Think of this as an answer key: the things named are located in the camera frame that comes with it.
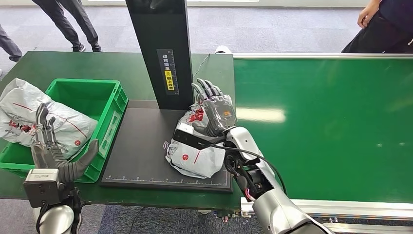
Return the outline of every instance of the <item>black mat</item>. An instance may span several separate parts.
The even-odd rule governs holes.
[[[223,167],[211,179],[182,175],[166,161],[183,110],[159,110],[155,101],[130,100],[103,174],[102,186],[231,193],[231,177]]]

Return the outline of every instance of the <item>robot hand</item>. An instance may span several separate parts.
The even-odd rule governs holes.
[[[36,111],[36,144],[32,146],[32,157],[36,168],[59,169],[59,180],[62,183],[73,182],[79,179],[91,163],[99,150],[97,139],[91,140],[87,152],[76,162],[64,159],[58,147],[53,123],[55,117],[46,119],[49,114],[45,104],[41,104]]]
[[[197,100],[208,116],[208,125],[202,126],[198,122],[192,124],[195,131],[209,137],[218,137],[225,130],[235,126],[237,118],[232,100],[224,95],[218,86],[208,80],[197,79],[203,90],[195,83],[192,87],[197,92]]]

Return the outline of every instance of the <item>person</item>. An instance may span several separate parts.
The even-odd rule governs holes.
[[[413,53],[413,0],[370,0],[342,53]]]
[[[0,24],[0,47],[8,53],[9,59],[13,62],[18,62],[22,56],[21,50],[19,47],[9,38],[5,30]]]
[[[81,0],[32,0],[37,4],[55,23],[56,27],[63,33],[64,37],[73,45],[73,52],[85,51],[85,46],[80,43],[77,32],[64,16],[62,6],[76,19],[93,52],[102,52],[98,44],[97,33],[93,28],[89,17],[83,8]]]

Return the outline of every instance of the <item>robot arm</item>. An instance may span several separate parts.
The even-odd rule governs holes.
[[[98,152],[97,139],[76,162],[68,162],[58,147],[48,110],[41,104],[36,111],[36,144],[32,146],[35,169],[23,183],[32,208],[40,209],[36,221],[39,234],[78,234],[82,205],[74,181],[80,178]]]
[[[244,127],[235,126],[235,111],[230,97],[222,95],[222,92],[211,92],[214,86],[210,82],[198,82],[206,91],[203,92],[198,85],[193,87],[197,89],[207,114],[208,125],[190,126],[181,123],[173,139],[197,149],[225,149],[224,165],[234,175],[247,200],[254,202],[252,208],[266,234],[332,234],[287,197],[284,186],[280,186],[275,179],[270,164],[266,162],[250,132]],[[215,138],[206,140],[193,135],[194,131]]]

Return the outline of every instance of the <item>green table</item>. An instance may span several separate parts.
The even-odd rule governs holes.
[[[193,55],[193,70],[206,55]],[[235,95],[233,58],[211,55],[197,78],[211,80]],[[0,83],[0,90],[14,78],[20,78],[45,90],[55,78],[115,79],[121,81],[129,99],[155,100],[142,55],[137,53],[28,52]],[[0,197],[25,199],[23,179],[0,170]],[[239,210],[240,192],[233,194],[181,192],[142,189],[104,188],[98,183],[81,184],[84,200],[92,204],[146,205],[155,207]]]
[[[235,57],[239,124],[290,198],[413,203],[412,58]]]

